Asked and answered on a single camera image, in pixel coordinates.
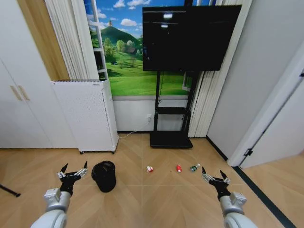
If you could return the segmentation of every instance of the black metal stand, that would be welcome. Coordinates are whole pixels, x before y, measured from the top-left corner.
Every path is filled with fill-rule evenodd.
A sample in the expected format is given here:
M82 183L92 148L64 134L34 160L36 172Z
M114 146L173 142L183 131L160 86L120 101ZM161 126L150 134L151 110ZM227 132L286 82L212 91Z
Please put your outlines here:
M3 190L5 190L5 191L9 192L10 194L13 194L15 197L19 197L19 196L21 195L20 193L16 193L16 192L14 192L13 190L10 190L10 189L4 187L4 186L1 185L1 184L0 184L0 189L3 189Z
M159 107L159 88L161 72L157 71L154 130L150 133L150 146L154 148L191 148L193 145L188 137L191 118L191 103L197 84L198 72L188 72L192 77L191 89L188 94L187 106L183 107ZM158 114L182 114L184 115L180 131L158 131Z

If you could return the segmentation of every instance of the black tv screen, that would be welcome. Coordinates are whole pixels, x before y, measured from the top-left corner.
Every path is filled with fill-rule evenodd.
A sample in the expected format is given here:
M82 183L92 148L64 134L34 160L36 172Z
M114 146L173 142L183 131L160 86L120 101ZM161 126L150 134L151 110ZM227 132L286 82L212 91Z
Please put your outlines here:
M241 6L142 10L143 70L220 70Z

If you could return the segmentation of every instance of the wall mural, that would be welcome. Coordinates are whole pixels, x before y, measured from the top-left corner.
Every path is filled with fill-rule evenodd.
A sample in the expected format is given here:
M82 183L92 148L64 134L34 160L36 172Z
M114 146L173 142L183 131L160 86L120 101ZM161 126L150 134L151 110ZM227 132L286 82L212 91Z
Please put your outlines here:
M84 2L88 21L94 21L91 0ZM112 95L155 95L156 72L142 68L142 7L183 4L184 0L96 0ZM96 26L90 26L94 48L99 47L97 32ZM100 68L100 57L95 54L95 58ZM161 95L187 94L182 90L183 72L164 72L162 80Z

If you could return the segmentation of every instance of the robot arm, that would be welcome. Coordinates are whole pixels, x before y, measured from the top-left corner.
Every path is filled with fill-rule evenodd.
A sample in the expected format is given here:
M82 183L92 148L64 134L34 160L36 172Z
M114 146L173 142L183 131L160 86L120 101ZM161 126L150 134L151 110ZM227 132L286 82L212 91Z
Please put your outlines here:
M225 228L257 228L257 226L244 215L243 205L247 199L242 193L230 193L227 189L230 179L220 170L223 177L216 178L206 173L202 167L202 178L213 185L218 192L218 200L224 216Z
M62 182L60 189L49 189L44 194L47 202L46 213L31 228L64 228L67 223L67 209L73 195L74 183L87 173L87 162L78 172L65 173L67 164L57 173Z

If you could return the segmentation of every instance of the white air purifier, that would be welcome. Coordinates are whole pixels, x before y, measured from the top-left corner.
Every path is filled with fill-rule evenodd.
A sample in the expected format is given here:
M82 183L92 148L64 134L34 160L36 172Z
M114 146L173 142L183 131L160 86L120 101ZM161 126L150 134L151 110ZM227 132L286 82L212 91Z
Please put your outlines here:
M109 80L55 81L52 85L80 153L114 153L118 134Z

